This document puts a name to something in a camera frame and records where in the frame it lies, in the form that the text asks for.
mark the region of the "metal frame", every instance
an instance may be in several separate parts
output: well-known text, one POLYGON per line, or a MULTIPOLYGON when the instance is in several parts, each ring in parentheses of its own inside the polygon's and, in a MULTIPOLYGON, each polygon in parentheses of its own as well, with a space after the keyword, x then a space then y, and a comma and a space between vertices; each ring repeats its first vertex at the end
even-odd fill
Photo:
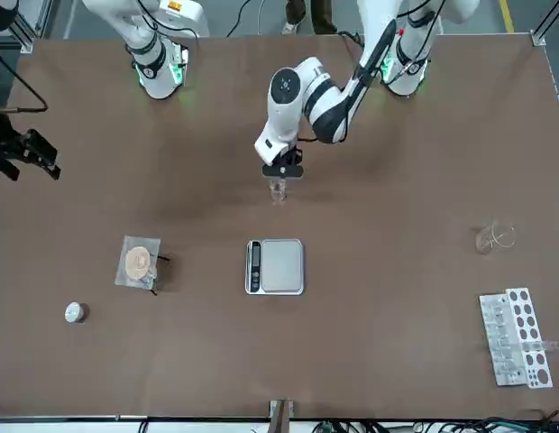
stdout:
POLYGON ((546 41, 545 41, 544 37, 545 37, 546 33, 548 32, 548 30, 550 30, 550 27, 552 27, 552 25, 558 19, 559 11, 554 16, 554 18, 552 18, 552 20, 550 20, 549 22, 548 22, 548 19, 554 13, 554 11, 556 11, 558 6, 559 6, 559 0, 556 0, 556 3, 554 3, 552 8, 548 11, 548 13, 545 15, 544 19, 540 22, 540 24, 536 27, 536 29, 535 30, 530 30, 530 36, 532 38, 532 44, 535 47, 542 47, 542 46, 546 45, 546 41), (545 23, 548 23, 548 25, 544 28, 544 30, 542 30, 542 27, 544 26, 545 23))

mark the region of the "cable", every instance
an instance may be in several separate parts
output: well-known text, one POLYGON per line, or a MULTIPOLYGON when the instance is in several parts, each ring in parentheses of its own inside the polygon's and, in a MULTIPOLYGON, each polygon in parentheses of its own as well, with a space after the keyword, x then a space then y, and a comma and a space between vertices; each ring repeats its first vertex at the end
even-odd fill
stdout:
POLYGON ((302 138, 302 137, 298 137, 298 141, 299 142, 303 142, 303 143, 313 143, 317 141, 317 137, 316 138, 302 138))
POLYGON ((232 33, 235 32, 235 29, 237 29, 237 26, 240 25, 240 21, 242 20, 243 9, 250 2, 251 2, 251 0, 245 0, 245 2, 243 2, 242 7, 240 7, 240 12, 237 15, 237 21, 235 22, 234 27, 232 27, 232 30, 230 30, 229 33, 227 34, 227 36, 225 36, 225 38, 229 38, 232 35, 232 33))
POLYGON ((261 36, 261 33, 260 33, 261 9, 263 8, 264 3, 265 3, 265 0, 261 0, 260 8, 258 9, 258 36, 261 36))
POLYGON ((350 32, 342 30, 342 31, 338 32, 337 34, 339 34, 340 36, 347 36, 353 42, 357 43, 358 45, 360 45, 363 48, 363 42, 362 42, 362 39, 361 39, 360 34, 358 32, 356 32, 356 34, 351 34, 350 32))
POLYGON ((147 433, 147 428, 150 426, 150 422, 146 419, 142 421, 137 429, 137 433, 147 433))
POLYGON ((41 102, 41 104, 43 105, 41 108, 21 108, 21 107, 14 107, 14 108, 0 108, 0 115, 16 115, 19 113, 43 113, 45 111, 47 111, 49 109, 49 106, 47 105, 47 102, 45 102, 45 99, 43 99, 41 97, 41 95, 39 93, 37 93, 28 83, 27 81, 25 81, 23 78, 21 78, 21 76, 13 69, 11 68, 7 62, 3 59, 3 57, 1 57, 0 55, 0 62, 3 64, 3 66, 5 66, 5 68, 11 72, 11 74, 16 77, 26 88, 27 90, 29 90, 31 93, 33 93, 33 95, 39 99, 39 101, 41 102))
POLYGON ((401 14, 398 14, 398 16, 396 18, 401 18, 402 16, 408 16, 412 13, 414 13, 415 11, 419 11, 421 8, 423 8, 425 5, 427 5, 428 3, 430 3, 431 0, 424 0, 424 2, 421 5, 416 6, 414 9, 410 9, 409 11, 403 12, 401 14))
MULTIPOLYGON (((444 8, 445 5, 445 0, 442 0, 442 3, 440 4, 440 7, 438 8, 437 12, 434 15, 434 19, 432 20, 432 25, 430 25, 430 28, 427 30, 427 34, 426 34, 426 38, 424 39, 424 41, 422 42, 422 46, 420 47, 420 49, 417 51, 417 54, 414 56, 414 59, 416 60, 420 54, 422 53, 422 51, 424 50, 424 48, 426 47, 427 41, 428 39, 430 39, 430 35, 432 34, 432 30, 434 30, 434 26, 435 26, 435 22, 438 20, 438 17, 440 16, 440 13, 442 12, 442 9, 444 8)), ((388 82, 384 82, 384 84, 386 86, 389 86, 393 83, 395 83, 402 75, 404 75, 406 73, 406 71, 408 71, 408 69, 410 69, 412 67, 412 65, 414 65, 414 63, 416 62, 415 60, 410 60, 408 62, 408 64, 406 66, 404 66, 397 74, 394 78, 392 78, 390 81, 388 82)))
POLYGON ((151 20, 155 23, 155 27, 150 25, 149 22, 145 19, 145 15, 143 16, 143 20, 145 21, 145 23, 147 24, 147 26, 154 30, 157 31, 157 26, 160 26, 162 28, 164 28, 165 30, 170 30, 172 32, 192 32, 194 38, 196 38, 196 41, 199 42, 199 37, 197 36, 197 33, 195 30, 193 30, 190 27, 180 27, 180 28, 173 28, 173 27, 169 27, 168 25, 165 25, 164 23, 161 23, 160 21, 157 20, 157 18, 155 18, 150 11, 147 10, 147 8, 143 5, 142 0, 136 0, 137 4, 139 5, 139 7, 141 7, 141 9, 147 14, 147 16, 149 16, 151 18, 151 20))

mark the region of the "white cap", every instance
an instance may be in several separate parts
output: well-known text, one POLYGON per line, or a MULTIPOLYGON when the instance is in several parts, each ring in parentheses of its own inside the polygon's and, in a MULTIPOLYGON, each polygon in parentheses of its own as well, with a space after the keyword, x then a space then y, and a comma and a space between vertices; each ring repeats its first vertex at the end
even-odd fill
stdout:
POLYGON ((79 322, 83 318, 83 309, 78 302, 71 302, 65 309, 65 319, 69 323, 79 322))

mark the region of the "black cable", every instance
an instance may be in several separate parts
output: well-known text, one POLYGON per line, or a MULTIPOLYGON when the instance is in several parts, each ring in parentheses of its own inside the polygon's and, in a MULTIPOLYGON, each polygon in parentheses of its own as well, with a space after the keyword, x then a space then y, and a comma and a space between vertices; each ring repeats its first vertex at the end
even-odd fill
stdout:
MULTIPOLYGON (((193 30, 190 27, 179 27, 179 28, 174 28, 174 27, 169 27, 168 25, 165 25, 164 23, 161 23, 160 21, 158 21, 152 14, 150 11, 147 10, 147 8, 143 5, 142 0, 137 0, 137 4, 139 5, 139 7, 141 7, 141 9, 147 14, 147 16, 149 16, 151 18, 151 20, 155 23, 156 26, 160 26, 162 28, 164 28, 165 30, 170 30, 172 32, 192 32, 194 38, 196 38, 196 41, 198 41, 199 37, 197 36, 197 33, 195 30, 193 30)), ((145 15, 143 16, 143 20, 145 21, 145 23, 147 24, 147 26, 154 30, 157 31, 157 27, 153 27, 152 25, 150 25, 148 23, 148 21, 145 19, 145 15)))
POLYGON ((316 138, 303 138, 303 137, 298 137, 298 141, 299 142, 303 142, 303 143, 313 143, 317 141, 317 137, 316 138))
POLYGON ((316 426, 314 427, 314 429, 312 430, 312 433, 317 433, 317 430, 318 430, 320 427, 323 427, 324 424, 325 424, 325 421, 320 421, 320 422, 318 422, 318 423, 316 424, 316 426))
POLYGON ((409 11, 406 12, 402 12, 401 14, 398 14, 398 16, 396 18, 401 18, 402 16, 408 16, 412 13, 414 13, 415 11, 419 11, 421 8, 423 8, 425 5, 427 5, 428 3, 430 3, 431 0, 425 0, 421 5, 416 6, 414 9, 410 9, 409 11))
POLYGON ((240 12, 237 14, 237 21, 234 24, 234 27, 232 27, 232 30, 229 31, 229 33, 227 34, 227 36, 225 36, 225 38, 229 38, 233 32, 235 32, 235 29, 237 29, 237 26, 240 25, 240 21, 242 20, 242 12, 244 7, 250 3, 251 0, 245 0, 245 2, 243 2, 242 7, 240 7, 240 12))
MULTIPOLYGON (((445 5, 445 0, 442 0, 442 3, 440 4, 440 7, 438 8, 437 12, 434 15, 434 19, 432 20, 432 25, 430 25, 430 28, 427 30, 426 38, 422 42, 422 46, 420 46, 420 49, 417 51, 417 54, 414 56, 414 59, 417 59, 420 56, 420 54, 422 53, 422 51, 424 50, 424 48, 426 47, 427 40, 430 39, 430 35, 432 34, 432 30, 434 30, 435 22, 438 20, 438 17, 440 16, 440 13, 442 12, 442 9, 444 8, 444 5, 445 5)), ((384 84, 386 86, 389 86, 392 83, 395 83, 396 80, 398 80, 398 78, 400 78, 402 75, 404 75, 404 73, 406 73, 406 71, 409 69, 409 67, 411 67, 413 64, 414 64, 414 61, 411 60, 408 63, 409 66, 407 68, 404 67, 400 72, 398 72, 396 74, 396 76, 394 78, 392 78, 388 82, 384 82, 384 84)))
POLYGON ((427 30, 426 38, 422 42, 422 46, 420 47, 420 49, 417 52, 414 59, 417 59, 420 56, 420 54, 422 53, 422 51, 424 50, 424 48, 426 47, 427 40, 430 39, 430 34, 432 34, 432 30, 434 29, 435 22, 438 21, 438 16, 440 16, 440 13, 442 12, 442 9, 444 8, 444 5, 445 5, 445 0, 442 0, 442 3, 440 4, 440 7, 438 7, 438 11, 434 15, 434 19, 432 20, 432 25, 430 25, 430 28, 427 30))
POLYGON ((21 76, 13 69, 11 68, 7 62, 3 59, 3 57, 1 57, 0 55, 0 62, 3 64, 3 66, 5 66, 5 68, 11 72, 11 74, 13 74, 14 77, 16 77, 21 83, 23 83, 23 85, 27 88, 27 90, 29 90, 31 93, 33 93, 33 95, 39 99, 39 101, 41 102, 41 104, 43 105, 41 108, 21 108, 21 107, 14 107, 14 108, 0 108, 0 115, 15 115, 15 114, 19 114, 19 113, 43 113, 45 111, 47 111, 49 109, 49 106, 47 105, 47 102, 45 102, 45 99, 43 99, 41 97, 41 95, 39 93, 37 93, 28 83, 27 81, 25 81, 23 78, 21 78, 21 76))
POLYGON ((358 32, 356 32, 355 34, 351 34, 350 32, 347 32, 346 30, 342 30, 342 31, 338 32, 337 34, 339 34, 340 36, 347 36, 353 42, 357 43, 358 45, 360 45, 363 48, 362 38, 361 38, 361 36, 358 32))
POLYGON ((147 433, 147 428, 150 426, 150 422, 146 419, 142 421, 137 429, 137 433, 147 433))
MULTIPOLYGON (((166 33, 164 33, 164 32, 160 32, 159 29, 158 29, 158 25, 157 25, 156 23, 153 23, 153 25, 151 25, 150 22, 147 21, 147 18, 145 18, 145 15, 143 15, 142 17, 143 17, 143 20, 145 21, 145 23, 147 24, 147 26, 148 26, 150 29, 152 29, 153 31, 159 33, 161 36, 165 36, 165 37, 168 38, 168 39, 171 37, 171 36, 169 36, 168 34, 166 34, 166 33)), ((190 32, 193 32, 193 33, 194 33, 194 39, 196 40, 196 43, 199 44, 199 41, 198 41, 198 38, 197 38, 197 33, 195 33, 195 32, 193 31, 193 29, 184 28, 184 30, 189 30, 190 32)), ((181 45, 181 48, 184 48, 184 49, 186 49, 186 50, 189 50, 189 47, 188 47, 187 45, 183 45, 183 44, 180 44, 180 45, 181 45)))

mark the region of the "test tube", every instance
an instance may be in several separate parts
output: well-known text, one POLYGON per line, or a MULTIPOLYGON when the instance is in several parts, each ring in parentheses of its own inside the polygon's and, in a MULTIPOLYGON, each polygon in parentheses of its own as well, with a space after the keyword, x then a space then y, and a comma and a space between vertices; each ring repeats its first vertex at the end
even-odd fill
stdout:
POLYGON ((559 341, 525 341, 522 343, 522 349, 527 352, 544 350, 546 352, 559 352, 559 341))
POLYGON ((271 199, 274 205, 285 201, 287 186, 287 181, 285 179, 270 179, 271 199))

